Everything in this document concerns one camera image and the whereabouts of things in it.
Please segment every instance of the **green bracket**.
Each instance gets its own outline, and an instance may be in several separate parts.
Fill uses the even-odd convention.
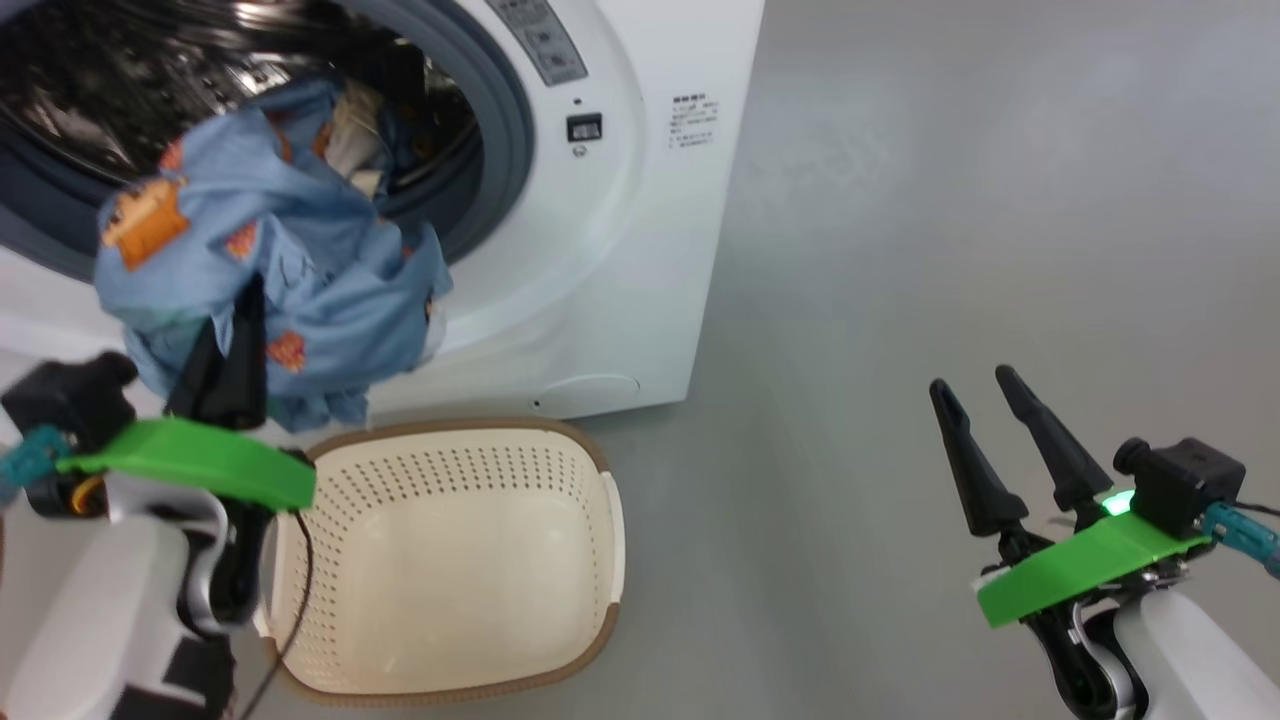
[[[253,438],[182,418],[138,420],[96,455],[58,461],[59,473],[106,470],[257,502],[276,512],[311,506],[316,471]]]
[[[988,583],[978,591],[978,605],[1000,628],[1207,542],[1169,537],[1133,512],[1103,518]]]

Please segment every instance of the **front-loading washing machine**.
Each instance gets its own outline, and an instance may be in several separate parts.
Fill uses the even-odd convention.
[[[440,232],[448,331],[430,363],[372,388],[372,424],[681,400],[762,8],[0,0],[0,384],[122,347],[87,282],[113,188],[202,115],[324,65],[440,131],[381,210]]]

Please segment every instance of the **laundry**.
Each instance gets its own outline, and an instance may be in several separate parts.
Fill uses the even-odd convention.
[[[294,82],[211,118],[170,145],[157,176],[102,206],[93,284],[156,393],[169,395],[206,320],[228,351],[255,274],[268,411],[287,430],[364,423],[369,386],[438,346],[443,322],[429,315],[452,287],[439,240],[378,214],[370,196],[393,163],[372,122],[383,109],[348,88]]]

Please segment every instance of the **beige laundry basket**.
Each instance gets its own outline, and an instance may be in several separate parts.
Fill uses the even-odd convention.
[[[604,648],[625,574],[599,450],[549,420],[457,421],[320,445],[311,601],[282,676],[325,705],[431,705],[556,683]],[[279,524],[268,635],[297,616],[306,551]]]

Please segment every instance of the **blue patterned fabric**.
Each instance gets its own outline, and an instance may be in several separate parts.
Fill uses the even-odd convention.
[[[452,281],[430,225],[383,220],[325,163],[339,92],[316,78],[211,118],[104,205],[93,283],[152,391],[169,395],[206,319],[227,352],[255,274],[269,413],[285,429],[362,423],[369,386],[419,361],[426,305]]]

